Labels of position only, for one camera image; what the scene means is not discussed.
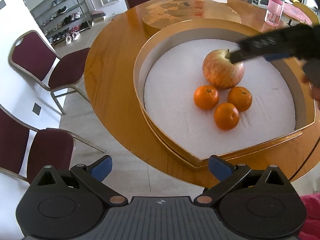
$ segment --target chair seat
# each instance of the chair seat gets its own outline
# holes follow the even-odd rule
[[[28,182],[31,183],[46,165],[54,166],[57,171],[69,170],[74,146],[73,137],[66,131],[45,129],[37,132],[28,157]]]
[[[51,89],[77,83],[83,73],[90,48],[65,55],[52,71],[48,85]]]

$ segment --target gray gripper base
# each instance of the gray gripper base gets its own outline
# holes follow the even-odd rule
[[[189,197],[135,197],[111,208],[102,222],[73,240],[241,240],[211,208],[198,207]]]

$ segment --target water bottle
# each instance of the water bottle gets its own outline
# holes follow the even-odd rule
[[[266,17],[264,21],[273,27],[277,27],[280,22],[284,7],[284,0],[269,0]]]

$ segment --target chair leg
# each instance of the chair leg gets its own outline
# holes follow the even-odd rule
[[[62,114],[66,114],[66,112],[63,110],[62,106],[60,105],[58,99],[56,98],[56,96],[54,95],[53,92],[50,92],[51,96],[52,96],[52,99],[53,101],[56,103],[56,105],[58,106],[58,108],[60,109],[61,113]]]
[[[96,150],[100,151],[100,152],[103,152],[105,153],[106,150],[100,148],[99,146],[96,146],[94,144],[92,144],[90,141],[88,141],[87,139],[84,139],[83,137],[81,137],[80,135],[77,135],[73,132],[70,132],[70,131],[67,131],[69,134],[71,134],[74,138],[76,138],[77,140],[79,140],[80,142],[83,142],[84,144],[92,147],[92,148],[95,148]]]
[[[84,92],[80,89],[80,88],[78,88],[78,87],[74,87],[73,88],[75,91],[77,91],[85,100],[87,100],[88,101],[88,103],[90,104],[90,101],[89,101],[89,99],[85,96],[85,94],[84,94]]]

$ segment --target pink fabric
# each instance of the pink fabric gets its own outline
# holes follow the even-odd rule
[[[312,21],[309,19],[309,17],[301,11],[299,8],[293,6],[290,3],[285,3],[283,8],[283,13],[288,15],[289,17],[296,19],[297,21],[301,23],[306,23],[308,25],[312,25]]]
[[[320,240],[320,194],[301,197],[307,209],[307,219],[301,229],[301,240]]]

